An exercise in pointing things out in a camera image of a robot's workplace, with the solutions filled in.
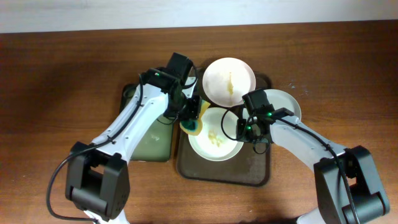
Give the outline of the pink-rimmed dirty plate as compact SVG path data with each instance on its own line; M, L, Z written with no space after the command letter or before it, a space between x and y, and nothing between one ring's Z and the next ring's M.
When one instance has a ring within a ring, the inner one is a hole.
M256 77L246 62L226 57L206 68L202 86L210 101L229 108L243 103L242 96L255 89Z

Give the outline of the green yellow sponge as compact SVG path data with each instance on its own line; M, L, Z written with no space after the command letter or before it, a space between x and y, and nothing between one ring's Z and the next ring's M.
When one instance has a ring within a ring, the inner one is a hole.
M209 106L210 106L209 102L202 100L198 118L181 121L179 124L180 129L188 135L192 135L192 136L199 135L203 129L203 122L202 122L201 118L205 114L205 111L209 108Z

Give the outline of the green soapy water tray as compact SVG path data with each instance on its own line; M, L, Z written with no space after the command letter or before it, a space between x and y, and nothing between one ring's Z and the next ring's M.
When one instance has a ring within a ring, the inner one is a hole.
M171 157L174 127L162 116L157 118L135 148L131 160L167 162Z

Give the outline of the white plate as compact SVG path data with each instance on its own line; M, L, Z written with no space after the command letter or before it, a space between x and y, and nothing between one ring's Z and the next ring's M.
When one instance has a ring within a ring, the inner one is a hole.
M208 161L226 161L243 147L243 142L230 140L222 132L221 119L225 112L224 108L207 109L201 117L203 127L199 135L188 136L192 149Z

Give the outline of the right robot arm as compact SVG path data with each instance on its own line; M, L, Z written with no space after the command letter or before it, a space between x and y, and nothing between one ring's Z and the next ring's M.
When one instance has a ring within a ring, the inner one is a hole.
M389 213L386 191L365 147L348 148L328 140L291 110L275 109L264 90L242 99L248 117L237 121L238 141L283 147L314 174L318 205L293 223L367 223Z

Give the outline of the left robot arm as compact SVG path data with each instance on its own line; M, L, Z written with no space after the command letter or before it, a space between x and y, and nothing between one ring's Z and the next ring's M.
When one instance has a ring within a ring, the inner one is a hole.
M65 196L93 223L127 223L130 193L128 164L160 116L197 119L201 99L193 95L197 79L174 71L150 69L113 123L89 145L77 142L66 158Z

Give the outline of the dark brown serving tray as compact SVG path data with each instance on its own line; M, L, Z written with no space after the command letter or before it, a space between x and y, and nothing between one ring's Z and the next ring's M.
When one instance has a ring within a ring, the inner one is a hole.
M197 154L189 143L188 135L180 134L177 150L177 171L186 178L228 184L260 187L271 176L271 147L244 143L239 152L225 161L209 161Z

